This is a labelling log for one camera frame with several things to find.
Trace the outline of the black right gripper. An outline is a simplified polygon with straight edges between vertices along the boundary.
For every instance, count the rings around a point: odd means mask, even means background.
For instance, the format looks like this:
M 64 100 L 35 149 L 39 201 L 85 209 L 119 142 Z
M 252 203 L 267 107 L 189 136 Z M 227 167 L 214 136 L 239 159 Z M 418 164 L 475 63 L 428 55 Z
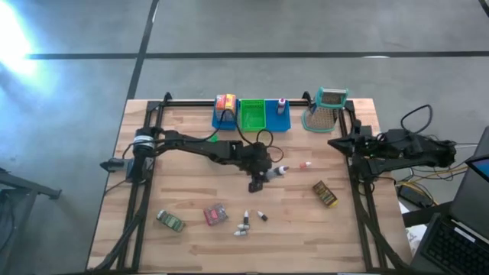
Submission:
M 372 157 L 377 154 L 379 140 L 373 135 L 370 125 L 363 125 L 360 120 L 353 122 L 353 137 L 331 139 L 328 144 L 345 156 L 360 155 Z

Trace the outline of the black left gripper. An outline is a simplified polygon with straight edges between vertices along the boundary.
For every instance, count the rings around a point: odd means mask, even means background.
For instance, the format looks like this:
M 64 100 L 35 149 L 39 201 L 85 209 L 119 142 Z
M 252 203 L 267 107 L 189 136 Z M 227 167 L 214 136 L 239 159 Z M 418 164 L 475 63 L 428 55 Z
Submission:
M 270 154 L 267 152 L 267 146 L 263 143 L 254 143 L 244 146 L 241 150 L 240 170 L 247 174 L 265 173 L 272 167 Z M 248 184 L 248 192 L 256 193 L 263 189 L 264 179 L 253 177 Z

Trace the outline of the purple-capped gel bottle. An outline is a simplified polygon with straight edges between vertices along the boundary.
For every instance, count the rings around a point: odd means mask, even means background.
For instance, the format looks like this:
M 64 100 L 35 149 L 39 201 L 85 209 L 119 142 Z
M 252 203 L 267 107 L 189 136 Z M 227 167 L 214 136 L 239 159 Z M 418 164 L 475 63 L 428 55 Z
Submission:
M 277 178 L 279 176 L 284 176 L 288 171 L 288 169 L 289 169 L 288 166 L 279 166 L 279 167 L 269 169 L 264 175 L 267 181 L 271 181 L 272 179 Z

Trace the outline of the yellow food box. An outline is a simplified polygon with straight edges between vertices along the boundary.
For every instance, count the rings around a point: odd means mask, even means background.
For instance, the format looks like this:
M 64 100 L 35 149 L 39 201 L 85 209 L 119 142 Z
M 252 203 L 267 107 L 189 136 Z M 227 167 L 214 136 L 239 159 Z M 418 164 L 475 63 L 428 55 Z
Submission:
M 236 114 L 236 95 L 225 94 L 224 118 L 226 121 L 233 121 Z

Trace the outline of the green-lidded spice jar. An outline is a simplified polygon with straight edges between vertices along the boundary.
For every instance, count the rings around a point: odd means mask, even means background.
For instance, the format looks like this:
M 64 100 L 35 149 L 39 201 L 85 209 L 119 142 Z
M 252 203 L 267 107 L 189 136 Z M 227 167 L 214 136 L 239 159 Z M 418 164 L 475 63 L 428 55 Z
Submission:
M 181 232 L 186 226 L 186 224 L 181 219 L 177 218 L 175 215 L 169 213 L 164 209 L 158 212 L 157 220 L 161 224 L 167 226 L 175 232 Z

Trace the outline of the red patterned box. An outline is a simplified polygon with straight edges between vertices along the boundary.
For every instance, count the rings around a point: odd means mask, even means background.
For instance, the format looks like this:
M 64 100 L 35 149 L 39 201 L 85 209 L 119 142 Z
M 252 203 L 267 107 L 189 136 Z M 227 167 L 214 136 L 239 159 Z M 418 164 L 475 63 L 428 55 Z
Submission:
M 209 226 L 217 225 L 228 219 L 225 206 L 222 203 L 216 203 L 210 207 L 204 208 L 203 214 L 206 219 L 206 223 Z

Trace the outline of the blue plastic basket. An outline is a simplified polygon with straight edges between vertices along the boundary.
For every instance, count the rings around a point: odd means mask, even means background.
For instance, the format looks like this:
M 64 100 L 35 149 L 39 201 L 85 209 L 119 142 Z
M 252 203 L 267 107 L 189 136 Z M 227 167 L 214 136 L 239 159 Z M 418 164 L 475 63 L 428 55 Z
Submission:
M 218 108 L 219 100 L 214 101 L 212 126 L 224 131 L 234 131 L 239 111 L 239 100 L 234 102 L 234 108 L 231 111 L 225 111 Z
M 266 129 L 272 132 L 286 132 L 291 127 L 290 103 L 285 101 L 283 112 L 277 113 L 278 99 L 265 100 Z

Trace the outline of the green plastic basket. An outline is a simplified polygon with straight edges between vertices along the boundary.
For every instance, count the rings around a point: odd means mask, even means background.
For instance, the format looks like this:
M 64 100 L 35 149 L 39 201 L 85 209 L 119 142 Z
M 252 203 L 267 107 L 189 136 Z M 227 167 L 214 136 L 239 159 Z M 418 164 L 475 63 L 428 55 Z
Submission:
M 259 131 L 266 128 L 264 99 L 242 99 L 240 101 L 240 127 L 243 131 Z

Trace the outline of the black power brick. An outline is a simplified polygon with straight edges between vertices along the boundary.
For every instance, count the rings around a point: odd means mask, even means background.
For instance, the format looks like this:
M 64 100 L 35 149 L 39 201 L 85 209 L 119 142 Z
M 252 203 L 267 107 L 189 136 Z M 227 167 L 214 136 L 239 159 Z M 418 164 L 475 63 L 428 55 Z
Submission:
M 410 202 L 411 204 L 424 209 L 436 205 L 436 202 L 425 190 L 410 185 L 401 185 L 397 187 L 397 195 Z

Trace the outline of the white paper sheet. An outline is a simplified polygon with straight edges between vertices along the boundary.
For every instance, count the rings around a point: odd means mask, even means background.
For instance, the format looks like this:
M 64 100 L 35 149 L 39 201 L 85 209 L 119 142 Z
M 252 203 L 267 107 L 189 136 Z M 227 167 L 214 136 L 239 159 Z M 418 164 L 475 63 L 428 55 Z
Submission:
M 404 222 L 404 225 L 406 228 L 406 236 L 408 238 L 410 251 L 412 256 L 414 256 L 421 244 L 424 234 L 426 233 L 427 225 L 408 225 L 408 222 Z

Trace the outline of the grey laptop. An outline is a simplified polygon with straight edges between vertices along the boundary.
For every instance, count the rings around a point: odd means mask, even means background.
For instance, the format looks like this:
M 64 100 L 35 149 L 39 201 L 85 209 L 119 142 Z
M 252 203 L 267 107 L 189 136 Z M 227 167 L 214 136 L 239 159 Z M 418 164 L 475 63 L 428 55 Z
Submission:
M 467 159 L 468 171 L 452 201 L 450 214 L 482 235 L 489 234 L 489 175 L 477 172 L 474 162 L 484 160 L 489 171 L 489 126 L 487 126 L 474 155 Z

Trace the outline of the black laptop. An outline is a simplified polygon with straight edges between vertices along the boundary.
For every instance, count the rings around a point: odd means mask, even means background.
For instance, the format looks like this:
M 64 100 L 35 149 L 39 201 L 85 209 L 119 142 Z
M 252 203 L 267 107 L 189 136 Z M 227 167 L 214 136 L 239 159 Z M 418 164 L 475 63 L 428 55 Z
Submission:
M 436 275 L 489 275 L 489 240 L 447 215 L 436 214 L 410 266 Z

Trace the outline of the teal-handled box grater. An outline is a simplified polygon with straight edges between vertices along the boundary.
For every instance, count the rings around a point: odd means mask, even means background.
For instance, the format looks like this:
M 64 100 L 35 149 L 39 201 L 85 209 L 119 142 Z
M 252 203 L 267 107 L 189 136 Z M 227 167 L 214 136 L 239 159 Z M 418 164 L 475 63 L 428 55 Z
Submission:
M 305 130 L 326 133 L 335 130 L 339 112 L 345 107 L 348 89 L 326 88 L 320 86 L 313 98 L 308 92 L 303 94 L 307 109 L 302 114 Z

